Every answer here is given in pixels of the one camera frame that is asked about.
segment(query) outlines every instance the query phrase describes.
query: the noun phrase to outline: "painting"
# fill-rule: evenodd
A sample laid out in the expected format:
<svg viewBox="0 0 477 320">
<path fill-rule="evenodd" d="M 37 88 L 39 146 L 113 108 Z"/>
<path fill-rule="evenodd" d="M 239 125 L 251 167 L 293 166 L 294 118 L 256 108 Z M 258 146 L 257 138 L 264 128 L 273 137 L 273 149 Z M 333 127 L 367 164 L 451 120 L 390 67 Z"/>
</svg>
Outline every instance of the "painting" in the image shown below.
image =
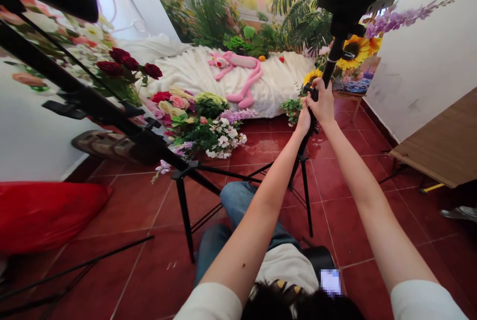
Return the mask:
<svg viewBox="0 0 477 320">
<path fill-rule="evenodd" d="M 333 91 L 366 95 L 369 84 L 373 80 L 374 73 L 376 72 L 380 61 L 381 57 L 368 57 L 360 66 L 362 78 L 360 78 L 361 75 L 357 77 L 351 76 L 336 78 L 333 83 Z"/>
</svg>

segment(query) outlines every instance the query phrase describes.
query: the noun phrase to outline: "white shirt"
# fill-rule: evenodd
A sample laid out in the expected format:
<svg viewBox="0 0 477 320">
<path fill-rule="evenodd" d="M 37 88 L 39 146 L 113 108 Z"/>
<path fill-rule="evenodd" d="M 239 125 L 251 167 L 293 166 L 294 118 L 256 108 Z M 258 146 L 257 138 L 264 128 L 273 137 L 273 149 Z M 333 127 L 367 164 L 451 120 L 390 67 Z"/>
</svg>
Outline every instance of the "white shirt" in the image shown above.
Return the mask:
<svg viewBox="0 0 477 320">
<path fill-rule="evenodd" d="M 313 293 L 319 287 L 310 261 L 292 244 L 268 251 L 258 271 L 257 281 L 282 279 Z M 441 285 L 426 280 L 408 280 L 391 291 L 391 305 L 397 320 L 467 319 L 451 294 Z M 198 285 L 175 316 L 175 320 L 239 320 L 242 305 L 229 288 L 217 283 Z"/>
</svg>

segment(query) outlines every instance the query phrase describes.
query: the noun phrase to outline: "sunflower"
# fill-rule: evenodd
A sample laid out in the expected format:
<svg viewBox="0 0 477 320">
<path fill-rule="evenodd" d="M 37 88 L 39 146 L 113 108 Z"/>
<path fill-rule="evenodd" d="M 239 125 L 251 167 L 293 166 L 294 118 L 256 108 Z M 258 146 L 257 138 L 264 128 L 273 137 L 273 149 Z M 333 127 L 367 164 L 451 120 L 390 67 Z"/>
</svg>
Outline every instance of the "sunflower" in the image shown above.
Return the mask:
<svg viewBox="0 0 477 320">
<path fill-rule="evenodd" d="M 369 40 L 369 56 L 379 52 L 381 49 L 381 44 L 383 42 L 382 38 L 373 37 Z"/>
<path fill-rule="evenodd" d="M 336 65 L 343 70 L 355 69 L 369 56 L 369 39 L 353 35 L 344 42 L 344 51 L 353 53 L 355 55 L 354 59 L 350 61 L 340 59 Z"/>
<path fill-rule="evenodd" d="M 316 69 L 315 71 L 309 72 L 303 80 L 303 85 L 313 82 L 315 78 L 321 78 L 322 75 L 323 72 L 320 69 Z"/>
</svg>

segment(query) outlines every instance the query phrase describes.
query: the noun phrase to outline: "red bean bag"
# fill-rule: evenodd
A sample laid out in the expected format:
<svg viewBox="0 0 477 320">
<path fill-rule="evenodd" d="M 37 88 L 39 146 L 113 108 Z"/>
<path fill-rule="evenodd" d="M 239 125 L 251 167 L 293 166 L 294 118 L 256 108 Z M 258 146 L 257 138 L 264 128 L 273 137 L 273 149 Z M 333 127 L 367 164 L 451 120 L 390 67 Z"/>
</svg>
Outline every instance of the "red bean bag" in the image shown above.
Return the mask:
<svg viewBox="0 0 477 320">
<path fill-rule="evenodd" d="M 111 191 L 92 183 L 0 183 L 0 254 L 65 245 L 104 207 Z"/>
</svg>

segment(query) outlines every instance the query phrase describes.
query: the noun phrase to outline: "phone screen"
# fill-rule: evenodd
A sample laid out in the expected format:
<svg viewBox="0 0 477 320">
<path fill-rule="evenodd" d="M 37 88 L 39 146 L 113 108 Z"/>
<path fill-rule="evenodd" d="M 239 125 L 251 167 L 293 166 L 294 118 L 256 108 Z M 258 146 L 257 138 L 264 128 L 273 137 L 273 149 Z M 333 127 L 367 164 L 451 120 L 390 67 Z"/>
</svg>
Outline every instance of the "phone screen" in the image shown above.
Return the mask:
<svg viewBox="0 0 477 320">
<path fill-rule="evenodd" d="M 341 295 L 341 284 L 338 269 L 322 269 L 320 271 L 321 288 L 328 295 Z"/>
</svg>

